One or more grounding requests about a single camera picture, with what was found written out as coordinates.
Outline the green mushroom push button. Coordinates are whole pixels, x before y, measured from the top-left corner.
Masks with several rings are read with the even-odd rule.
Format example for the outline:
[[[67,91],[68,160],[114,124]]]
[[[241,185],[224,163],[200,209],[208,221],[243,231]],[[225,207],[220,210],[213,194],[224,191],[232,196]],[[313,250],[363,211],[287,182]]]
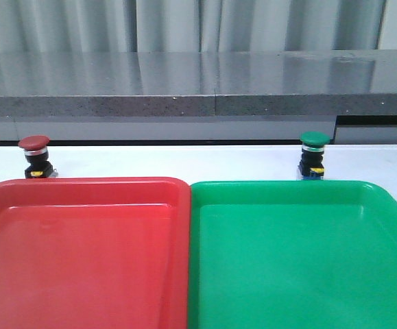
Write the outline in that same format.
[[[323,165],[324,148],[329,144],[329,136],[321,132],[304,132],[298,175],[301,180],[322,180],[325,174]]]

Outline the red mushroom push button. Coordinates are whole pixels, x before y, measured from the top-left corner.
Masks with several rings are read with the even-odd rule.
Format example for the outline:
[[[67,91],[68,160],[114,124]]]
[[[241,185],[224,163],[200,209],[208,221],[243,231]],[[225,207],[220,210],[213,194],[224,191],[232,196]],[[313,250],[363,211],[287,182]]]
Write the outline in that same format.
[[[28,136],[19,141],[18,146],[23,150],[29,164],[24,170],[26,179],[58,177],[57,170],[49,162],[49,141],[49,137],[45,135]]]

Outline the red plastic tray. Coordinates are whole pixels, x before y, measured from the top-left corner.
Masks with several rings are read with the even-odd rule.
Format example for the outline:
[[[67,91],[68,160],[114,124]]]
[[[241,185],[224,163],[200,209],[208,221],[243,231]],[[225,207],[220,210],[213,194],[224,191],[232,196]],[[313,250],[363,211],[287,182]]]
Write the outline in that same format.
[[[186,328],[191,189],[0,182],[0,328]]]

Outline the grey stone counter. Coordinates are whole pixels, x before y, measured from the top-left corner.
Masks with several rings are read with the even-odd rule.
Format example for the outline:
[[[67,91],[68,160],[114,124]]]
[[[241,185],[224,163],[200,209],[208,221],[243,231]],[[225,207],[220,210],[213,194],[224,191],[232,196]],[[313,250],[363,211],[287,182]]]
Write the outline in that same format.
[[[397,50],[0,54],[0,145],[397,144]]]

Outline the green plastic tray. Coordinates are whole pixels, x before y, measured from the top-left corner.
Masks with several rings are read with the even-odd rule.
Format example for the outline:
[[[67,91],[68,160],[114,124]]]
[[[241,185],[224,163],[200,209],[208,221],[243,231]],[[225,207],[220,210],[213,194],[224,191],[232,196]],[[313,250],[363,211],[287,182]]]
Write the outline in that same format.
[[[190,328],[397,328],[397,201],[360,181],[191,187]]]

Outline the grey pleated curtain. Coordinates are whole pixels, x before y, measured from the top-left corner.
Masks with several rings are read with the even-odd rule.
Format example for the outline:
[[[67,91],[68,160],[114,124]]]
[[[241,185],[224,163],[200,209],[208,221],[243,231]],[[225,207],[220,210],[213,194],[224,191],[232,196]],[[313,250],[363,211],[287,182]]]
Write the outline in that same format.
[[[384,1],[0,1],[0,53],[376,49]]]

